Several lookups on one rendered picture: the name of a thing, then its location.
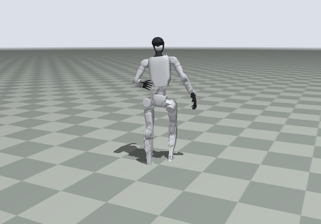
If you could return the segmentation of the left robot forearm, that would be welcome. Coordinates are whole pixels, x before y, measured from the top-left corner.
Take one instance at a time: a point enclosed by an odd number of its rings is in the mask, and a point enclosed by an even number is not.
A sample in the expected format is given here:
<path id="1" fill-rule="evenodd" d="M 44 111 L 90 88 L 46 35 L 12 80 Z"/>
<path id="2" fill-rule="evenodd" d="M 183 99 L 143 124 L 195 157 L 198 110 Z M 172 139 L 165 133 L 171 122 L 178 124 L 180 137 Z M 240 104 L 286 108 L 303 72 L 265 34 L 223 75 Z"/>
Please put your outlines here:
<path id="1" fill-rule="evenodd" d="M 143 86 L 143 83 L 135 84 L 135 83 L 133 82 L 133 84 L 134 84 L 136 87 L 139 87 L 139 88 Z"/>

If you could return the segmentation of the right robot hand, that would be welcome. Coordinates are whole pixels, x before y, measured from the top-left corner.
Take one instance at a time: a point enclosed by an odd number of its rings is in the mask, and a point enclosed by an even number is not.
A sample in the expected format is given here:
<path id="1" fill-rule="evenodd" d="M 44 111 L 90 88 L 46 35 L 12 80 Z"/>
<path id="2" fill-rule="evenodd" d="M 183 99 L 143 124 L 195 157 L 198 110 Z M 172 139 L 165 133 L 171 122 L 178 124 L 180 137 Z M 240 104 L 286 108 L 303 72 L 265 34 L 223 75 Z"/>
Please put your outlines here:
<path id="1" fill-rule="evenodd" d="M 196 96 L 196 94 L 194 94 L 194 93 L 192 92 L 192 93 L 191 93 L 191 98 L 193 99 L 192 102 L 194 102 L 194 104 L 193 104 L 193 106 L 192 106 L 192 107 L 193 107 L 192 109 L 195 109 L 195 108 L 197 107 L 197 104 L 196 104 L 197 101 L 196 101 L 196 97 L 195 97 L 195 96 Z"/>

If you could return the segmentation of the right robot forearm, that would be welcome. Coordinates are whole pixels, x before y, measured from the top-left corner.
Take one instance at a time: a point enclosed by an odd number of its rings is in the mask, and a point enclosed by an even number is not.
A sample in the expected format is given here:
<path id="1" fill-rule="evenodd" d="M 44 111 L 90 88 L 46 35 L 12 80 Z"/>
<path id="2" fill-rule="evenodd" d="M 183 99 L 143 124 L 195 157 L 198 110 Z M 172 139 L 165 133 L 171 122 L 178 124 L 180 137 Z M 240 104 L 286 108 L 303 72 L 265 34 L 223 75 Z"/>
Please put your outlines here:
<path id="1" fill-rule="evenodd" d="M 184 75 L 186 76 L 186 74 L 184 74 Z M 187 76 L 186 76 L 186 78 L 187 78 L 187 80 L 185 80 L 183 82 L 183 85 L 186 87 L 186 90 L 189 92 L 189 95 L 191 96 L 191 93 L 193 92 L 195 94 L 195 92 L 194 92 Z"/>

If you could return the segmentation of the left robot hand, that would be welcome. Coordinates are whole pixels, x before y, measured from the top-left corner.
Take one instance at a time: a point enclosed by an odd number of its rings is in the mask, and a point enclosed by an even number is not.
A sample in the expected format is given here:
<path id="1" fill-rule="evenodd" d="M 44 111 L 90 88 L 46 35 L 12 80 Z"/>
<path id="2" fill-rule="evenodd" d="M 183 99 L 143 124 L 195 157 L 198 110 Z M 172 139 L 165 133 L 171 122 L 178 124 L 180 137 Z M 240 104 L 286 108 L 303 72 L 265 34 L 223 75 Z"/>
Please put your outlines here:
<path id="1" fill-rule="evenodd" d="M 143 83 L 142 88 L 146 88 L 146 87 L 152 86 L 152 85 L 150 85 L 150 84 L 153 84 L 153 83 L 150 83 L 150 82 L 148 82 L 148 81 L 151 81 L 151 80 L 146 80 L 146 81 L 144 81 L 144 82 L 141 81 L 141 83 Z M 150 83 L 150 84 L 148 84 L 148 83 Z M 147 86 L 147 85 L 149 85 L 149 86 Z M 149 87 L 149 88 L 151 88 L 151 87 Z M 146 88 L 146 89 L 148 89 L 148 88 Z M 148 90 L 150 90 L 150 89 L 148 89 Z"/>

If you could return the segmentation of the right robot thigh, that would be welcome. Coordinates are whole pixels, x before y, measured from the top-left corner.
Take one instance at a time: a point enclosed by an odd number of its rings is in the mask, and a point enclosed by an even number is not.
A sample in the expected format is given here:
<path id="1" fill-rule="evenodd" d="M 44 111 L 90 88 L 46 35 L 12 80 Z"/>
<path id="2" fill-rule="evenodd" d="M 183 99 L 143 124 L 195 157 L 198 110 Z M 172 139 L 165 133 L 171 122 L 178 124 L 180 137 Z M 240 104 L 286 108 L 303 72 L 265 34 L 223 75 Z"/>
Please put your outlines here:
<path id="1" fill-rule="evenodd" d="M 174 134 L 175 126 L 177 126 L 177 102 L 173 99 L 166 100 L 165 102 L 166 110 L 168 111 L 168 116 L 170 119 L 169 133 Z"/>

